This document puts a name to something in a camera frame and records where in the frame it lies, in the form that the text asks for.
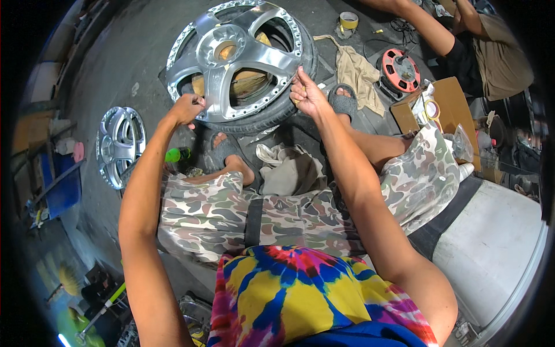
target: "slide sandal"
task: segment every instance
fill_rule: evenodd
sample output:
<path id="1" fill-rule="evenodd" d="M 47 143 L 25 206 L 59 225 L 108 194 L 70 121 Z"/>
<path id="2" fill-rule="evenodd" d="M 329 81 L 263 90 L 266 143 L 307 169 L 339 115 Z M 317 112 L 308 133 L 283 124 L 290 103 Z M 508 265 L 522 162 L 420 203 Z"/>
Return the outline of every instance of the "slide sandal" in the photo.
<path id="1" fill-rule="evenodd" d="M 216 168 L 218 170 L 223 170 L 225 168 L 225 158 L 232 154 L 236 154 L 240 156 L 243 161 L 249 166 L 249 168 L 254 172 L 254 181 L 243 188 L 247 188 L 250 186 L 259 187 L 260 183 L 262 182 L 260 172 L 246 158 L 245 154 L 241 150 L 241 147 L 239 146 L 239 142 L 237 142 L 237 139 L 231 135 L 227 135 L 228 137 L 226 139 L 224 139 L 216 147 L 214 147 L 214 139 L 216 138 L 216 136 L 218 136 L 218 134 L 219 132 L 214 132 L 214 134 L 210 137 L 210 147 L 212 148 L 212 150 L 208 154 L 216 165 Z"/>
<path id="2" fill-rule="evenodd" d="M 351 97 L 346 97 L 345 95 L 337 95 L 337 90 L 339 88 L 343 88 Z M 356 99 L 356 94 L 353 88 L 350 85 L 345 83 L 339 83 L 332 90 L 330 90 L 330 94 L 327 97 L 327 101 L 333 107 L 335 113 L 345 113 L 349 116 L 352 121 L 352 118 L 355 116 L 357 108 L 358 108 L 358 101 Z"/>

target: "camo pants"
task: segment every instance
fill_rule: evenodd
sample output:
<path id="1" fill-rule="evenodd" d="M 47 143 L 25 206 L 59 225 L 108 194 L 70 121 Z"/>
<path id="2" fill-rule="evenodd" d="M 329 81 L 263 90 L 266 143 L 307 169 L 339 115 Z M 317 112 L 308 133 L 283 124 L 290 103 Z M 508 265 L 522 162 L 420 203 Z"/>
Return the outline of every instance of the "camo pants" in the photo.
<path id="1" fill-rule="evenodd" d="M 335 182 L 294 197 L 243 191 L 243 175 L 229 172 L 202 184 L 164 174 L 158 239 L 174 257 L 216 265 L 244 248 L 249 204 L 263 199 L 261 245 L 300 245 L 337 257 L 364 254 Z M 391 213 L 409 235 L 437 216 L 458 190 L 460 174 L 439 131 L 420 130 L 407 152 L 380 174 Z"/>

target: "silver wheel rim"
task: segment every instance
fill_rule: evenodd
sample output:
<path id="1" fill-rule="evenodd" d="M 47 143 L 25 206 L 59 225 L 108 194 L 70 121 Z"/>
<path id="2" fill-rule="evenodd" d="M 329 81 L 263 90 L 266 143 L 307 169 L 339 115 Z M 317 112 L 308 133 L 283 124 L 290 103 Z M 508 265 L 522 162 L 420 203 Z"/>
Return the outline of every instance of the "silver wheel rim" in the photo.
<path id="1" fill-rule="evenodd" d="M 254 6 L 228 23 L 221 23 L 216 13 L 238 6 Z M 267 46 L 255 39 L 256 31 L 268 20 L 281 18 L 293 37 L 292 52 Z M 179 59 L 176 55 L 189 35 L 196 31 L 199 43 L 184 51 Z M 224 61 L 217 56 L 222 45 L 236 46 L 233 54 Z M 206 110 L 198 120 L 222 123 L 244 118 L 257 113 L 274 101 L 291 83 L 301 62 L 302 38 L 299 25 L 286 10 L 265 1 L 235 0 L 215 6 L 193 23 L 189 23 L 173 44 L 166 64 L 168 92 L 175 102 L 179 98 L 178 83 L 187 76 L 201 73 L 204 77 Z M 241 68 L 255 68 L 275 76 L 276 86 L 255 102 L 233 108 L 229 100 L 229 86 L 233 74 Z"/>
<path id="2" fill-rule="evenodd" d="M 113 107 L 102 120 L 97 133 L 97 163 L 104 181 L 122 189 L 121 174 L 147 147 L 147 134 L 139 113 L 131 107 Z"/>

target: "green bottle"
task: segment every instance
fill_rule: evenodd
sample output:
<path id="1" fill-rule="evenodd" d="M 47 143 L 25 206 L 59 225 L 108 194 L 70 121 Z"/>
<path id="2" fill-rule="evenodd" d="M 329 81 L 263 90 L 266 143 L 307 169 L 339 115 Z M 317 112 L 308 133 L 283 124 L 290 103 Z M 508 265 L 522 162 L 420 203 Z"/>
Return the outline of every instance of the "green bottle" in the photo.
<path id="1" fill-rule="evenodd" d="M 172 148 L 166 152 L 166 162 L 177 163 L 180 160 L 187 160 L 191 157 L 191 149 L 189 147 Z"/>

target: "workshop floor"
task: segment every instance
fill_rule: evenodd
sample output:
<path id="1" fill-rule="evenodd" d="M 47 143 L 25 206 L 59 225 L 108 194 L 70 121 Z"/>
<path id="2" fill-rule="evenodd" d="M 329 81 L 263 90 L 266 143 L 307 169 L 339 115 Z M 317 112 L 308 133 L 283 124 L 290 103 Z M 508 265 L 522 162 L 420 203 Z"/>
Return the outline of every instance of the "workshop floor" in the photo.
<path id="1" fill-rule="evenodd" d="M 152 136 L 157 123 L 172 106 L 158 79 L 169 48 L 185 25 L 202 11 L 222 1 L 132 0 L 116 14 L 87 53 L 63 110 L 64 117 L 78 121 L 73 137 L 85 144 L 87 158 L 80 170 L 82 201 L 68 213 L 73 217 L 64 217 L 64 226 L 72 244 L 82 257 L 90 258 L 83 261 L 85 265 L 98 260 L 115 271 L 122 270 L 117 242 L 121 195 L 102 180 L 95 162 L 95 138 L 101 117 L 113 106 L 133 107 L 142 116 L 147 135 Z M 361 54 L 364 43 L 371 38 L 398 43 L 402 39 L 402 34 L 390 27 L 389 21 L 393 17 L 364 7 L 360 12 L 341 0 L 274 0 L 273 3 L 301 18 L 313 35 L 333 34 L 340 12 L 356 12 L 360 17 L 357 33 L 339 42 L 353 46 Z M 384 32 L 372 34 L 378 29 Z M 370 42 L 366 45 L 366 53 L 372 55 L 387 45 L 379 41 Z M 329 41 L 319 41 L 317 48 L 321 57 L 335 70 L 335 46 Z M 423 63 L 425 55 L 422 49 L 416 47 L 411 55 L 421 68 L 422 75 L 430 78 L 430 72 Z M 382 100 L 385 105 L 391 103 L 384 96 Z M 382 118 L 365 109 L 353 124 L 367 133 L 399 134 L 395 121 L 388 113 Z M 181 129 L 176 132 L 170 146 L 191 145 L 194 137 L 190 130 Z M 320 144 L 297 128 L 283 127 L 264 143 L 272 145 L 281 141 L 299 143 L 317 158 L 325 160 L 320 153 Z M 245 153 L 253 159 L 255 147 L 256 144 L 244 147 Z M 167 255 L 165 258 L 168 258 L 165 265 L 176 294 L 187 289 L 208 288 L 208 291 L 197 294 L 207 300 L 213 298 L 213 271 L 194 264 L 179 264 Z"/>

